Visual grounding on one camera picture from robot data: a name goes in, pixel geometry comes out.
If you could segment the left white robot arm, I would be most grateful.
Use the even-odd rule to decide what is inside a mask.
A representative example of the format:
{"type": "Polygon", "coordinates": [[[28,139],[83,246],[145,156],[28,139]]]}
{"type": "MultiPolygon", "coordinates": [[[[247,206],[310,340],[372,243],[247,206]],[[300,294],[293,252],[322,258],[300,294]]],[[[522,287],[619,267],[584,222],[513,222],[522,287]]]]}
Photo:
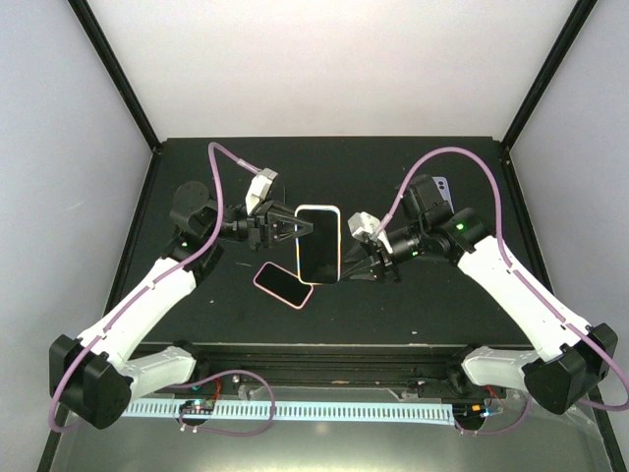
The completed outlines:
{"type": "Polygon", "coordinates": [[[190,181],[175,192],[170,217],[172,240],[148,274],[123,300],[77,337],[60,335],[49,348],[48,413],[51,429],[64,406],[96,429],[111,426],[128,405],[173,384],[189,392],[204,390],[211,369],[187,341],[134,359],[136,348],[158,322],[215,270],[223,250],[217,240],[273,247],[313,232],[312,222],[293,209],[261,198],[253,213],[226,206],[222,192],[190,181]]]}

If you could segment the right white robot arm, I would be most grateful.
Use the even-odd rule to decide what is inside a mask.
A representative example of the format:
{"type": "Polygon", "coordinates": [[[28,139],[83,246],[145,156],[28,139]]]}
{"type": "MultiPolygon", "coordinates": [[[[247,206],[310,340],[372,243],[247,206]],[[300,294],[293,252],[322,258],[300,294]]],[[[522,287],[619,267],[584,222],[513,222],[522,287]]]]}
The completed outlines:
{"type": "Polygon", "coordinates": [[[442,258],[480,285],[533,346],[472,349],[446,373],[453,393],[468,396],[486,384],[523,390],[546,411],[562,415],[606,377],[618,342],[615,331],[590,324],[559,302],[473,209],[453,211],[428,175],[411,180],[401,205],[409,223],[393,232],[364,211],[349,218],[357,243],[345,258],[342,279],[399,280],[403,263],[442,258]]]}

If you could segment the lavender phone case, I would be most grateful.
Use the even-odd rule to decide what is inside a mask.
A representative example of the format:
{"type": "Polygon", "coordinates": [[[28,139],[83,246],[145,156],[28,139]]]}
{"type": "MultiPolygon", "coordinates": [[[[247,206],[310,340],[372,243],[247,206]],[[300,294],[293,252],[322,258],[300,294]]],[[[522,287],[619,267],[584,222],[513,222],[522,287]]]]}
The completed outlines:
{"type": "Polygon", "coordinates": [[[432,178],[440,195],[448,202],[451,211],[454,211],[454,205],[450,194],[449,183],[445,177],[434,176],[432,178]]]}

